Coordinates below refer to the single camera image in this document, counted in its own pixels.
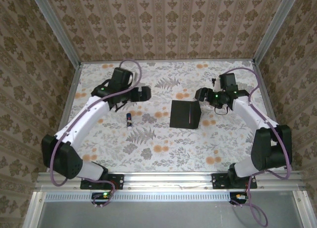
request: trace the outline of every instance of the fern pattern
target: fern pattern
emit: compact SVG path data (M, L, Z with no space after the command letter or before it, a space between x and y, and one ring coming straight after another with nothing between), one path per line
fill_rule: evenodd
M235 67L251 67L250 61L140 62L143 76L139 86L150 86L146 102L127 103L116 113L111 110L83 139L80 157L105 166L112 172L226 171L230 164L248 157L253 134L237 114L216 115L208 103L201 103L201 121L195 130L170 128L172 100L192 100L197 89L211 87L211 79ZM70 113L78 114L93 91L113 68L85 64ZM125 68L135 71L136 67ZM238 86L250 92L257 82L249 72L235 71ZM265 112L260 91L253 102ZM127 130L126 114L132 114L132 130ZM6 162L0 158L0 168Z

